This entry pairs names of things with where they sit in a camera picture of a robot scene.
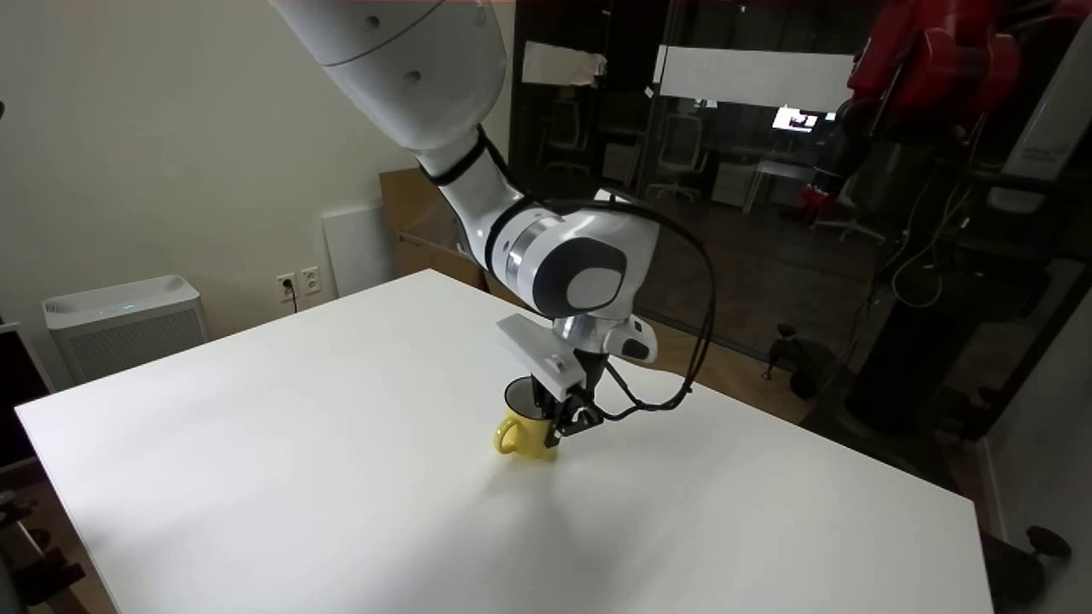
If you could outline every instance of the wall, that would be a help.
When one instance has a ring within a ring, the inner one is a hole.
[[[183,272],[214,335],[281,318],[274,277],[323,264],[319,212],[414,163],[265,0],[5,0],[0,99],[0,315],[55,381],[43,296]],[[489,131],[510,144],[510,89]]]
[[[1075,546],[1036,614],[1092,612],[1092,293],[990,432],[993,491],[1014,542],[1048,526]]]

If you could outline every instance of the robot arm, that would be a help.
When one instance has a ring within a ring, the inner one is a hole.
[[[471,252],[518,300],[553,320],[557,344],[586,354],[655,358],[655,335],[631,315],[659,227],[635,216],[557,216],[505,178],[477,124],[505,82],[489,0],[274,0],[331,82],[454,205]]]

